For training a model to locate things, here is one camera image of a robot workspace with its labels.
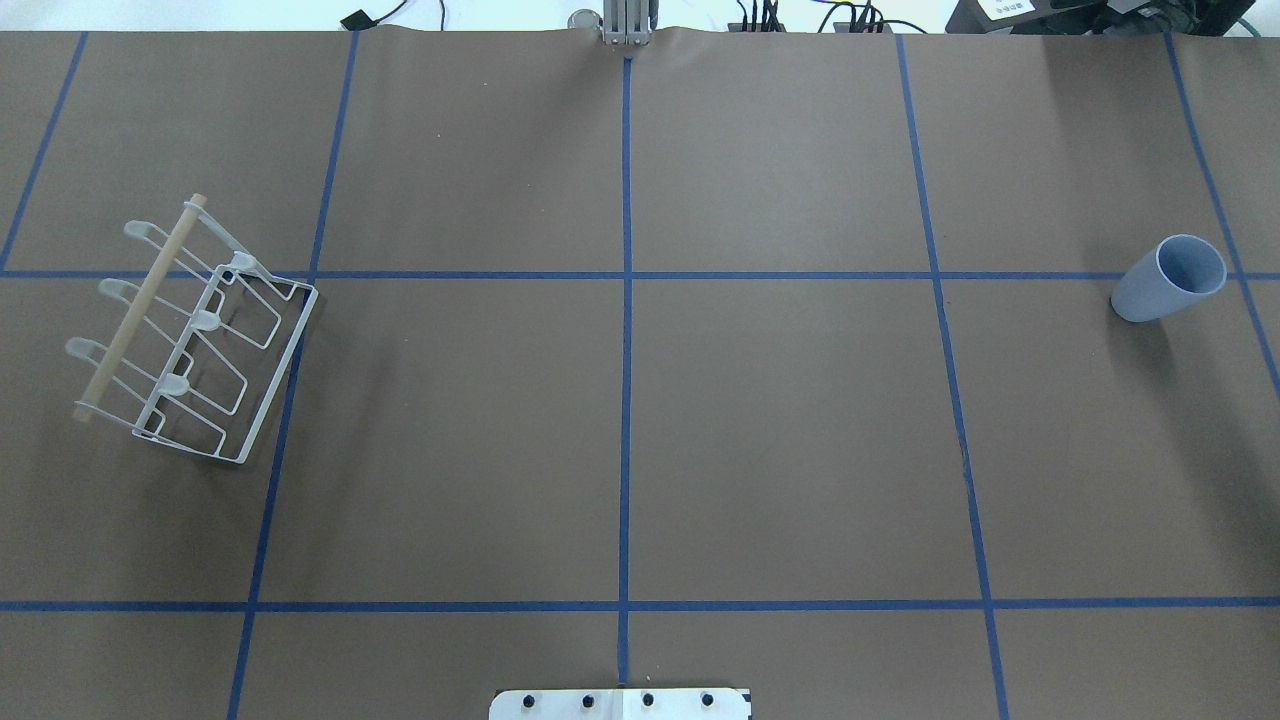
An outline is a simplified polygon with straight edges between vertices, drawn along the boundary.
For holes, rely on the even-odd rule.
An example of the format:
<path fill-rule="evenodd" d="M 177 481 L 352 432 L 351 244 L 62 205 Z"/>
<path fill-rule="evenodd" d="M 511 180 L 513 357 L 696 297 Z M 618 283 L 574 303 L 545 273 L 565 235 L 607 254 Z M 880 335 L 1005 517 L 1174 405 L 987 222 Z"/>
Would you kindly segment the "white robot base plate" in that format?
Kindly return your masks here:
<path fill-rule="evenodd" d="M 489 719 L 751 719 L 749 691 L 604 688 L 502 691 Z"/>

